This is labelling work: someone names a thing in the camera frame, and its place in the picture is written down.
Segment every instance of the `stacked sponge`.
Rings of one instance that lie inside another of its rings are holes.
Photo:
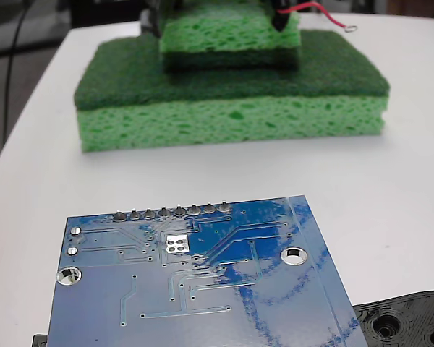
[[[298,71],[167,74],[161,57],[174,47],[168,31],[161,47],[151,35],[100,46],[75,94],[84,151],[380,134],[389,85],[336,33],[303,31]]]
[[[299,14],[280,33],[268,8],[260,0],[186,0],[159,44],[165,70],[297,68]]]

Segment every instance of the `white surface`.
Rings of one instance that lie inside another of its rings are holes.
[[[337,18],[392,85],[380,137],[82,154],[77,83],[137,23],[72,31],[0,158],[0,346],[47,333],[70,215],[305,194],[353,304],[434,290],[434,20]]]

